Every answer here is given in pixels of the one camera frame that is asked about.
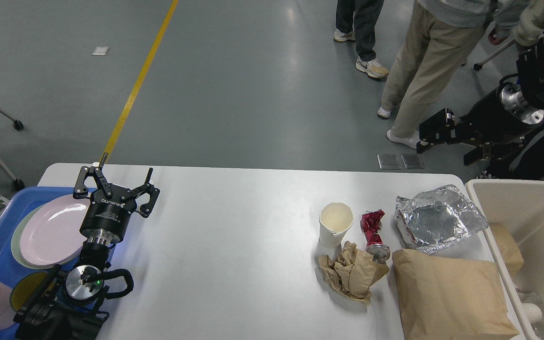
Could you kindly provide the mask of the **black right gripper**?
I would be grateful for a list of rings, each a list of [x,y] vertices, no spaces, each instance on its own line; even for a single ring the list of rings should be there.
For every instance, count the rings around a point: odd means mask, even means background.
[[[519,84],[501,84],[479,100],[461,118],[450,109],[439,110],[419,127],[418,154],[440,144],[468,144],[475,148],[463,155],[463,165],[478,161],[503,160],[522,151],[514,143],[544,124],[544,110],[531,105]],[[479,137],[490,142],[483,142]]]

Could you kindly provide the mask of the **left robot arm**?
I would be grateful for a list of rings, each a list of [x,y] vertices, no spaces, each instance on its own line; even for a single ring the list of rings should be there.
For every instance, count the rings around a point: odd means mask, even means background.
[[[85,241],[73,268],[55,264],[17,311],[17,340],[94,340],[110,316],[100,310],[104,301],[134,289],[131,273],[111,269],[109,256],[125,239],[133,213],[151,215],[160,190],[151,182],[153,168],[134,189],[109,183],[103,174],[107,159],[104,153],[78,174],[73,197],[89,199],[79,228]]]

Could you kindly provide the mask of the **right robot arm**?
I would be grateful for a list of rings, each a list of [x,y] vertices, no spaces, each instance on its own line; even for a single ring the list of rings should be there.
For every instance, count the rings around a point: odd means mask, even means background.
[[[417,153],[433,145],[469,144],[463,156],[468,166],[482,160],[504,159],[525,148],[527,134],[544,124],[544,37],[523,52],[517,72],[501,78],[498,86],[457,117],[449,109],[439,110],[419,125]]]

